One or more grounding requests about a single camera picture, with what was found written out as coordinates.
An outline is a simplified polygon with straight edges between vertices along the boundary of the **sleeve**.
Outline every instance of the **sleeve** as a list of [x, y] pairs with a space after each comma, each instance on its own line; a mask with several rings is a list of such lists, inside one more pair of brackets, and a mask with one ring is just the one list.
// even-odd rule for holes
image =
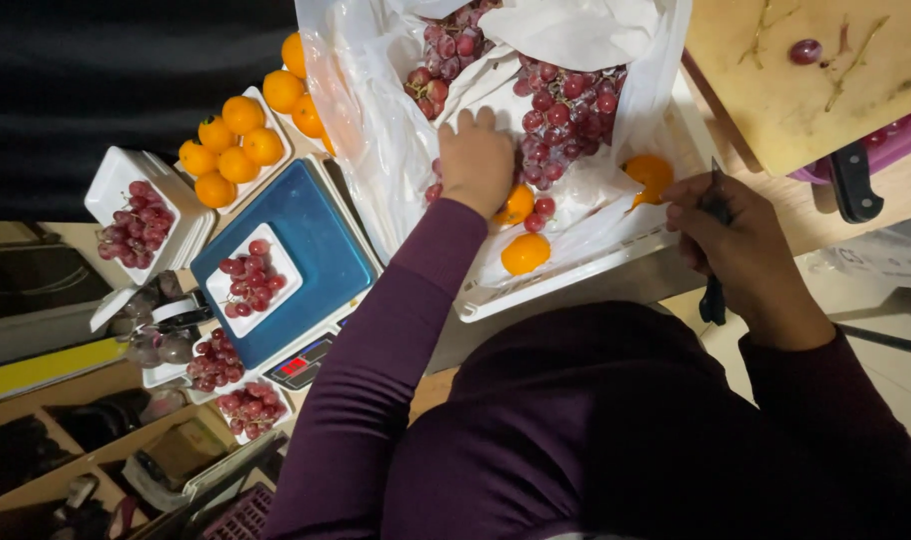
[[839, 329], [785, 352], [738, 342], [760, 411], [805, 444], [884, 535], [911, 536], [911, 437]]
[[299, 413], [263, 538], [379, 535], [395, 445], [486, 220], [432, 204], [339, 333]]

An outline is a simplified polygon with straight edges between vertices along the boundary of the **white plastic crate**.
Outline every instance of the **white plastic crate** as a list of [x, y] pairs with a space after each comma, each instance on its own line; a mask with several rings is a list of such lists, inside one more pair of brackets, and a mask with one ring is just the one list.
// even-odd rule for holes
[[[712, 170], [713, 156], [722, 163], [719, 150], [702, 120], [681, 71], [675, 76], [672, 99], [665, 117], [679, 153], [678, 163], [686, 166], [684, 171], [680, 171], [683, 176]], [[462, 321], [478, 321], [644, 257], [676, 244], [677, 241], [678, 237], [668, 233], [665, 227], [655, 227], [635, 238], [622, 241], [608, 251], [504, 287], [480, 286], [472, 281], [464, 283], [452, 306]]]

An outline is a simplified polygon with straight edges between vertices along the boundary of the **hand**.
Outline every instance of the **hand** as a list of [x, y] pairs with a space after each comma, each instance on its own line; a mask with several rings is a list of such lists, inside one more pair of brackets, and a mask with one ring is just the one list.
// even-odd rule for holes
[[442, 197], [492, 219], [512, 188], [512, 137], [496, 130], [496, 114], [488, 106], [474, 118], [463, 109], [456, 122], [458, 134], [448, 124], [439, 128]]
[[719, 195], [733, 216], [725, 227], [698, 208], [710, 186], [707, 173], [662, 193], [662, 200], [671, 203], [667, 228], [682, 232], [679, 250], [689, 268], [718, 277], [726, 305], [745, 320], [753, 342], [806, 351], [832, 341], [836, 329], [802, 280], [773, 204], [723, 175]]

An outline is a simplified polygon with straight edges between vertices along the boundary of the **grape stem on cutting board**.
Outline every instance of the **grape stem on cutting board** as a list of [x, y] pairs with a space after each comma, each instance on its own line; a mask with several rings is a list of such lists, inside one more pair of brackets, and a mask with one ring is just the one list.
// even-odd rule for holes
[[852, 70], [857, 66], [864, 65], [866, 63], [866, 50], [870, 48], [872, 39], [875, 38], [875, 35], [878, 34], [880, 30], [882, 30], [883, 25], [886, 24], [886, 21], [889, 20], [889, 17], [889, 15], [886, 15], [879, 19], [878, 22], [876, 22], [875, 27], [872, 28], [869, 36], [865, 39], [865, 43], [862, 43], [861, 48], [858, 49], [858, 54], [856, 55], [856, 58], [852, 60], [852, 64], [850, 64], [849, 67], [842, 72], [842, 75], [838, 78], [838, 80], [832, 81], [832, 96], [829, 97], [829, 103], [825, 104], [826, 113], [832, 112], [832, 106], [835, 105], [839, 97], [843, 95], [843, 92], [845, 91], [843, 84], [846, 82], [846, 77], [849, 75], [849, 73], [851, 73]]
[[799, 11], [802, 8], [801, 4], [797, 4], [795, 7], [790, 9], [787, 13], [783, 14], [780, 17], [777, 17], [772, 22], [766, 24], [766, 16], [769, 14], [769, 10], [773, 8], [773, 0], [765, 0], [765, 5], [761, 8], [761, 13], [759, 13], [759, 24], [756, 25], [755, 35], [752, 37], [752, 43], [749, 45], [748, 49], [745, 49], [745, 52], [742, 53], [742, 56], [738, 58], [738, 64], [741, 64], [747, 56], [752, 55], [752, 61], [755, 62], [756, 68], [762, 69], [762, 60], [759, 57], [759, 53], [765, 51], [766, 49], [761, 48], [762, 45], [762, 33], [770, 28], [775, 26], [775, 23], [788, 19], [795, 12]]

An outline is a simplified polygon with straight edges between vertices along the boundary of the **wooden cutting board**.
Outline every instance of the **wooden cutting board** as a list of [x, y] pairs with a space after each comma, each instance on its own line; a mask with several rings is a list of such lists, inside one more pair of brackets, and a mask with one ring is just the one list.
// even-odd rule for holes
[[[766, 21], [791, 16], [761, 33], [758, 69], [750, 48], [765, 0], [693, 0], [686, 48], [735, 121], [759, 163], [785, 175], [911, 113], [911, 0], [771, 0]], [[830, 112], [833, 82], [856, 59], [872, 28], [865, 65], [845, 78]], [[853, 52], [839, 55], [849, 21]], [[822, 44], [819, 63], [795, 65], [789, 50], [806, 39]]]

